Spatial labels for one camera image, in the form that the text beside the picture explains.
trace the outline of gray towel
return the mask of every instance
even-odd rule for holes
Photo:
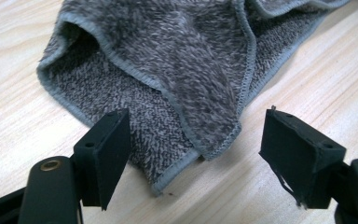
[[[129,108],[131,163],[160,194],[231,146],[243,108],[346,2],[66,0],[38,75],[89,126]]]

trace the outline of wooden table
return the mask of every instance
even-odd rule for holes
[[[73,153],[88,130],[39,84],[35,69],[61,0],[0,0],[0,197],[26,184],[46,157]],[[265,110],[276,105],[358,158],[358,1],[333,12],[241,116],[243,131],[214,161],[197,161],[155,198],[127,166],[106,212],[86,223],[334,223],[328,210],[304,210],[258,155]]]

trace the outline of screw hole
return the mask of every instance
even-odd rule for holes
[[[94,143],[86,143],[86,147],[94,147]]]
[[[47,161],[40,166],[42,171],[52,171],[59,168],[61,161]]]
[[[327,148],[333,148],[332,145],[328,144],[328,143],[324,143],[324,147],[327,147]]]

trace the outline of metal screw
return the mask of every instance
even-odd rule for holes
[[[40,166],[42,171],[52,171],[61,166],[61,161],[46,161]]]

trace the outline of wooden surface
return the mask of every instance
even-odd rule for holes
[[[41,87],[35,69],[61,0],[0,0],[0,197],[26,184],[46,157],[72,154],[88,130]],[[283,190],[260,149],[265,110],[276,105],[358,158],[358,1],[327,17],[241,116],[234,146],[197,161],[155,198],[127,166],[106,212],[85,208],[86,223],[334,223],[328,210],[304,210]]]

